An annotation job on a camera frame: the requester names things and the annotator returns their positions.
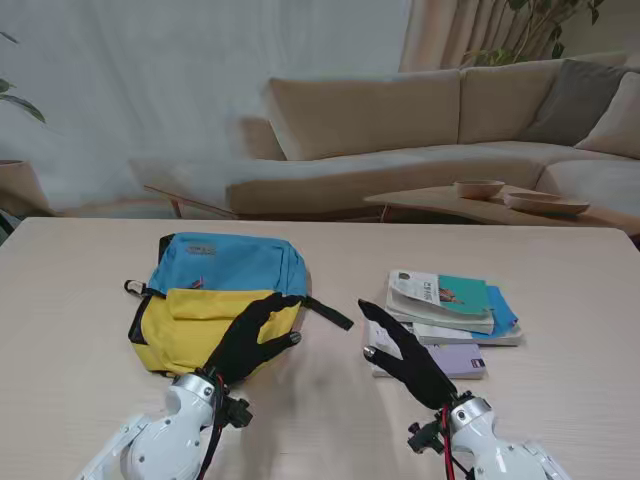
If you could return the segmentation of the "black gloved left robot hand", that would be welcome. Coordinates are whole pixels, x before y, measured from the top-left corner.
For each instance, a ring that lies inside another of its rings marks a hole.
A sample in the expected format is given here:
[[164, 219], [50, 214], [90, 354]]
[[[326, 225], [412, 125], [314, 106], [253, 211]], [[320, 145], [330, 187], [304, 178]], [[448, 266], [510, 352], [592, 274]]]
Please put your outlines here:
[[266, 363], [301, 340], [301, 334], [289, 330], [263, 343], [258, 342], [261, 327], [273, 313], [296, 306], [299, 296], [283, 296], [276, 292], [250, 303], [231, 323], [200, 372], [232, 385], [248, 377]]

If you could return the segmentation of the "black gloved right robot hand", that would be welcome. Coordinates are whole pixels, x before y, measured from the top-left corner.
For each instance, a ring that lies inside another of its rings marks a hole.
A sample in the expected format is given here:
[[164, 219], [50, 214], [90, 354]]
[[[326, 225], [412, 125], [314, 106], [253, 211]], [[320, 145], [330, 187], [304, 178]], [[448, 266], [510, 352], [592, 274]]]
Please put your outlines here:
[[358, 300], [364, 316], [382, 327], [399, 348], [401, 358], [374, 346], [363, 349], [364, 358], [403, 383], [422, 405], [439, 410], [457, 398], [457, 389], [415, 335], [378, 305]]

